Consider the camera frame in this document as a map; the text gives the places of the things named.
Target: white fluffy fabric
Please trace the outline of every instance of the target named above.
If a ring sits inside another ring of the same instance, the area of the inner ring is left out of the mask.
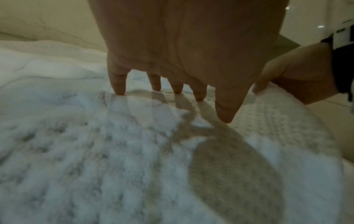
[[[196,103],[133,71],[116,96],[104,53],[0,47],[0,223],[341,221],[340,151],[284,90],[248,95],[225,125],[212,88]]]

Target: white rug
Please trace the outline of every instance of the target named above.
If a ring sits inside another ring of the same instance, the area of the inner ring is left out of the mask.
[[[119,97],[102,52],[0,48],[0,223],[340,223],[340,151],[282,89],[225,125],[212,88],[196,103],[133,71]]]

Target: finger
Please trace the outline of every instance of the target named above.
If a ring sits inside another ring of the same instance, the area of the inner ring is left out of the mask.
[[[170,82],[170,85],[174,91],[175,94],[180,94],[183,91],[183,83],[175,81],[173,79],[168,79]]]
[[[229,89],[215,89],[215,109],[219,119],[224,123],[231,123],[236,112],[240,109],[249,89],[234,87]]]
[[[117,64],[117,61],[108,53],[107,56],[108,76],[111,86],[117,95],[124,95],[126,89],[126,78],[130,69],[126,69]]]
[[[261,75],[258,77],[252,92],[258,94],[267,88],[269,82],[282,76],[287,70],[287,63],[282,58],[270,61],[263,69]]]
[[[190,88],[193,90],[193,95],[196,101],[203,101],[207,96],[208,85],[205,85],[202,82],[193,82],[190,85]]]
[[[161,77],[159,75],[149,73],[149,72],[147,74],[152,89],[159,92],[161,90]]]

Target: fluffy mat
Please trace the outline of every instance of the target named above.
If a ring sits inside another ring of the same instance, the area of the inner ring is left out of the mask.
[[[0,223],[341,221],[340,152],[284,90],[225,125],[212,88],[197,103],[133,71],[119,97],[104,53],[21,44],[0,43]]]

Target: human hand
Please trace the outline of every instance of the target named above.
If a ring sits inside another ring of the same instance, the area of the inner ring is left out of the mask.
[[[108,73],[125,93],[131,69],[160,77],[197,101],[216,87],[218,117],[229,123],[257,79],[280,30],[288,0],[88,0],[108,47]]]
[[[326,43],[297,48],[270,61],[256,81],[253,92],[261,92],[269,82],[285,89],[304,104],[339,93],[332,74],[332,50]]]

